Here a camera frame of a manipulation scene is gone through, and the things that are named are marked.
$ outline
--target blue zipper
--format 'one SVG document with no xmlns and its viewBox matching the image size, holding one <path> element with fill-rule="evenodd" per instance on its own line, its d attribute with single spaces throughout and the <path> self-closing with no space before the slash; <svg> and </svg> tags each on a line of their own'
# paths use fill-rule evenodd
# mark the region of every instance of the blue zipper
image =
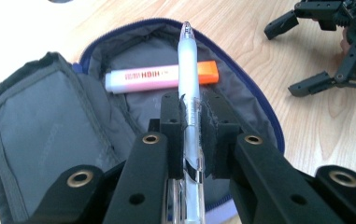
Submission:
<svg viewBox="0 0 356 224">
<path fill-rule="evenodd" d="M 73 68 L 76 71 L 82 72 L 84 74 L 88 74 L 91 55 L 93 54 L 93 50 L 99 43 L 101 43 L 113 36 L 123 34 L 127 31 L 134 30 L 134 29 L 142 27 L 142 26 L 153 25 L 153 24 L 157 24 L 157 23 L 166 23 L 166 24 L 174 26 L 178 29 L 180 29 L 182 26 L 182 23 L 180 21 L 174 21 L 174 20 L 164 19 L 164 18 L 156 18 L 156 19 L 148 19 L 148 20 L 133 22 L 133 23 L 124 25 L 120 28 L 111 30 L 111 31 L 105 33 L 104 35 L 101 35 L 97 39 L 95 39 L 81 54 L 80 59 L 78 61 L 79 64 L 73 64 Z M 260 90 L 260 88 L 257 86 L 257 84 L 248 76 L 248 74 L 244 70 L 242 70 L 242 68 L 223 49 L 221 49 L 218 45 L 216 45 L 212 40 L 207 38 L 201 32 L 198 32 L 197 30 L 194 30 L 194 31 L 195 31 L 195 39 L 202 42 L 204 45 L 206 45 L 210 49 L 212 49 L 213 52 L 220 59 L 222 59 L 235 74 L 237 74 L 239 79 L 245 84 L 245 86 L 250 90 L 250 92 L 256 97 L 260 106 L 264 110 L 266 116 L 270 120 L 271 125 L 274 128 L 274 133 L 277 138 L 278 149 L 283 154 L 285 151 L 285 140 L 284 140 L 283 132 L 280 127 L 278 118 L 277 118 L 273 108 L 268 103 L 267 99 L 265 98 L 263 92 Z M 232 199 L 231 195 L 228 194 L 228 195 L 224 196 L 223 198 L 221 198 L 218 202 L 211 204 L 211 205 L 207 205 L 206 211 L 208 212 L 216 207 L 219 207 L 220 205 L 227 203 L 231 199 Z"/>
</svg>

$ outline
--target pencil case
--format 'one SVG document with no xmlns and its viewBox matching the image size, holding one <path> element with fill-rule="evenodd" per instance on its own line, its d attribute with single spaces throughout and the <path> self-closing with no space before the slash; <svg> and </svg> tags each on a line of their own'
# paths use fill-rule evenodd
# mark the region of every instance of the pencil case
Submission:
<svg viewBox="0 0 356 224">
<path fill-rule="evenodd" d="M 160 117 L 162 96 L 178 88 L 114 94 L 105 89 L 105 74 L 178 64 L 181 26 L 169 19 L 127 24 L 94 40 L 77 63 L 49 52 L 0 83 L 2 223 L 31 222 L 48 189 L 72 167 L 91 165 L 106 173 L 127 160 L 136 137 Z M 283 153 L 283 133 L 262 91 L 212 40 L 194 34 L 198 61 L 215 61 L 219 71 L 218 83 L 201 85 L 201 92 L 219 94 L 241 122 Z M 236 215 L 228 185 L 206 178 L 207 223 Z"/>
</svg>

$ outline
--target wooden surface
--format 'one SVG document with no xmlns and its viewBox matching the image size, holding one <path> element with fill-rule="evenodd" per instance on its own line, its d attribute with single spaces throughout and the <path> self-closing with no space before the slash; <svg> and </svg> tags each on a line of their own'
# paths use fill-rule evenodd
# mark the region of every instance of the wooden surface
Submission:
<svg viewBox="0 0 356 224">
<path fill-rule="evenodd" d="M 338 164 L 356 171 L 356 90 L 331 89 L 295 98 L 287 88 L 342 60 L 341 30 L 323 32 L 311 20 L 273 41 L 263 29 L 293 9 L 294 0 L 267 1 L 0 1 L 0 82 L 24 63 L 59 51 L 76 62 L 102 33 L 146 18 L 189 21 L 214 40 L 263 90 L 285 134 L 286 158 L 314 175 Z M 235 217 L 228 223 L 240 223 Z"/>
</svg>

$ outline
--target clear pen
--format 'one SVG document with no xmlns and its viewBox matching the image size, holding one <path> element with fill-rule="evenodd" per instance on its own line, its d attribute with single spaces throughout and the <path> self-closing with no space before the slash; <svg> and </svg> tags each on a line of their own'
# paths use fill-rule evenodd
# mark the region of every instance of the clear pen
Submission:
<svg viewBox="0 0 356 224">
<path fill-rule="evenodd" d="M 184 179 L 182 217 L 185 223 L 205 223 L 204 156 L 201 148 L 201 97 L 197 70 L 197 45 L 193 29 L 185 21 L 178 43 L 178 95 L 186 105 L 187 127 L 184 130 Z"/>
</svg>

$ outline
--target pink highlighter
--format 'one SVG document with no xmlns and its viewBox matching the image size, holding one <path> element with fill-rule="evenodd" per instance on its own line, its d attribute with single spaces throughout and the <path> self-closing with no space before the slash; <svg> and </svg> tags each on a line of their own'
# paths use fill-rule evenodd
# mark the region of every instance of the pink highlighter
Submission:
<svg viewBox="0 0 356 224">
<path fill-rule="evenodd" d="M 198 78 L 200 84 L 219 81 L 215 61 L 199 62 Z M 114 94 L 133 91 L 151 91 L 178 86 L 178 65 L 143 67 L 114 70 L 106 74 L 105 88 Z"/>
</svg>

